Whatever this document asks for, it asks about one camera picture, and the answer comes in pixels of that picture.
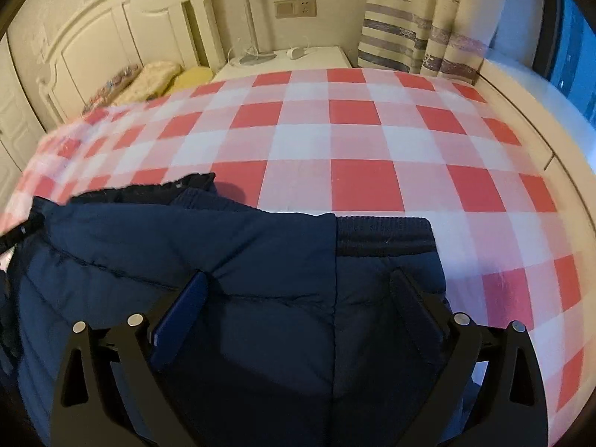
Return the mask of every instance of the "curtain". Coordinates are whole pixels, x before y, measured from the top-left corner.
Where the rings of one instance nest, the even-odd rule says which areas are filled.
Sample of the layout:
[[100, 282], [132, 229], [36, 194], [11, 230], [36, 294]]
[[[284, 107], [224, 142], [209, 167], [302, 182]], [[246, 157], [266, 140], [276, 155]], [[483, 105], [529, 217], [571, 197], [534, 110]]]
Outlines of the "curtain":
[[367, 0], [358, 65], [473, 83], [505, 0]]

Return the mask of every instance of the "white headboard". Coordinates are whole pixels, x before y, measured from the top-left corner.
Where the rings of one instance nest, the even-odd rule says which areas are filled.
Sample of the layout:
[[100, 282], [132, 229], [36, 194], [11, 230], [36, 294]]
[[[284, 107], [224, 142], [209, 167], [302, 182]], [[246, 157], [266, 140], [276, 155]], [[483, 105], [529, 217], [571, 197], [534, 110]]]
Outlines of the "white headboard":
[[60, 30], [39, 92], [58, 125], [130, 64], [173, 61], [185, 69], [225, 64], [211, 0], [93, 0]]

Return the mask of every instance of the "metal pin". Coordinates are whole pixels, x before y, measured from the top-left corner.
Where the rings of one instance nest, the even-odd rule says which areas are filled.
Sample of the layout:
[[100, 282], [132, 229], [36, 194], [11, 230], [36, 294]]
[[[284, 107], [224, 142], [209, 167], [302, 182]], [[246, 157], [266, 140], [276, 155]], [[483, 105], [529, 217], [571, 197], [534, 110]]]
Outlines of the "metal pin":
[[129, 316], [129, 318], [126, 320], [126, 322], [128, 323], [128, 325], [131, 328], [138, 326], [143, 321], [144, 321], [144, 318], [143, 318], [142, 314], [133, 314], [132, 316]]
[[511, 323], [513, 329], [515, 329], [518, 333], [523, 333], [526, 330], [526, 325], [523, 324], [521, 321], [513, 321]]
[[458, 312], [453, 319], [460, 326], [467, 326], [470, 324], [470, 316], [464, 314], [463, 312]]
[[76, 334], [82, 333], [86, 327], [87, 327], [87, 324], [85, 323], [85, 321], [75, 322], [74, 326], [73, 326], [73, 333], [76, 333]]

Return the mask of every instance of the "red and white checkered bedsheet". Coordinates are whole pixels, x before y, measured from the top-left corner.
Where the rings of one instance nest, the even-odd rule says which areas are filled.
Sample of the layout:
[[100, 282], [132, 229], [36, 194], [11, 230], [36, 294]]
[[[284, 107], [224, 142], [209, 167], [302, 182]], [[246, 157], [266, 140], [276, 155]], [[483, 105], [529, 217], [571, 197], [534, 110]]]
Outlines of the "red and white checkered bedsheet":
[[594, 388], [582, 376], [589, 335], [555, 204], [515, 134], [460, 83], [295, 71], [97, 110], [40, 143], [0, 228], [25, 219], [33, 195], [63, 203], [209, 170], [221, 194], [270, 212], [428, 218], [454, 309], [532, 331], [551, 443], [585, 401], [578, 391]]

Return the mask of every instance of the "wall switch plate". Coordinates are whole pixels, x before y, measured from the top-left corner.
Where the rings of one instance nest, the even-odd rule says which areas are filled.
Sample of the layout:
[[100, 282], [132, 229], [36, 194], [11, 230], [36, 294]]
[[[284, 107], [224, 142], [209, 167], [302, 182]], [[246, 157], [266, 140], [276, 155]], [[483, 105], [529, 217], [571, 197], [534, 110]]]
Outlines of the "wall switch plate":
[[276, 18], [317, 16], [317, 0], [285, 0], [274, 4]]

